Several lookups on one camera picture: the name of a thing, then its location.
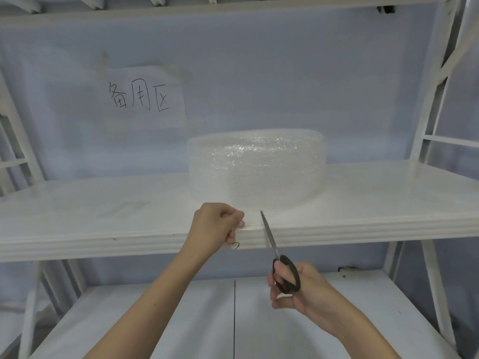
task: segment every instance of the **left hand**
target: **left hand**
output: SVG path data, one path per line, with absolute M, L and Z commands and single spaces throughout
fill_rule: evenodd
M 195 211 L 182 250 L 207 260 L 224 242 L 235 242 L 235 230 L 244 227 L 243 217 L 244 212 L 228 204 L 204 203 Z

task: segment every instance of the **forearm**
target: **forearm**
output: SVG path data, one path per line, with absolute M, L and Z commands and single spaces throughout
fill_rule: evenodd
M 184 250 L 84 359 L 149 359 L 189 283 L 204 264 Z
M 350 306 L 338 321 L 337 338 L 351 359 L 400 359 L 369 319 L 356 307 Z

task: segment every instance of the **right hand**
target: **right hand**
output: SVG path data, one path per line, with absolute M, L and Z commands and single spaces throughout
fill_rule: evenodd
M 295 283 L 293 273 L 288 266 L 280 261 L 274 263 L 275 274 L 268 274 L 268 284 L 271 287 L 270 299 L 274 309 L 296 309 L 313 321 L 324 331 L 338 337 L 342 330 L 344 319 L 348 314 L 357 311 L 343 295 L 308 263 L 295 262 L 301 281 L 301 289 L 292 296 L 280 297 L 281 293 L 275 281 L 283 283 L 287 280 Z

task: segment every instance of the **hand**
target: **hand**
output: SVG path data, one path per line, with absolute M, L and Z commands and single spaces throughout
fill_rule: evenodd
M 207 260 L 226 243 L 234 243 L 235 230 L 243 228 L 244 212 L 223 203 L 204 203 L 195 211 L 182 250 Z
M 295 262 L 295 266 L 299 273 L 301 289 L 292 296 L 278 298 L 281 292 L 276 287 L 275 281 L 283 283 L 285 279 L 295 283 L 295 278 L 288 266 L 280 261 L 274 263 L 276 271 L 274 277 L 272 272 L 268 275 L 272 307 L 296 309 L 321 329 L 338 337 L 344 318 L 358 309 L 332 287 L 312 265 Z

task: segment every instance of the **black scissor handle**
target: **black scissor handle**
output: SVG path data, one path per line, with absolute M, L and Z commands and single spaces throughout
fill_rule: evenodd
M 276 272 L 276 270 L 274 269 L 274 263 L 277 260 L 278 259 L 275 258 L 272 261 L 272 273 L 273 273 L 273 275 Z M 280 255 L 279 261 L 281 263 L 283 263 L 284 265 L 287 265 L 289 267 L 289 269 L 291 270 L 291 272 L 293 272 L 293 276 L 295 276 L 296 285 L 292 284 L 289 281 L 286 281 L 285 279 L 283 279 L 283 284 L 280 284 L 278 282 L 276 283 L 277 288 L 279 288 L 279 291 L 281 291 L 282 293 L 286 293 L 286 294 L 291 293 L 291 292 L 298 292 L 299 289 L 301 288 L 301 281 L 299 280 L 299 273 L 298 273 L 298 270 L 296 269 L 295 264 L 293 263 L 293 261 L 291 261 L 291 259 L 289 259 L 285 255 Z

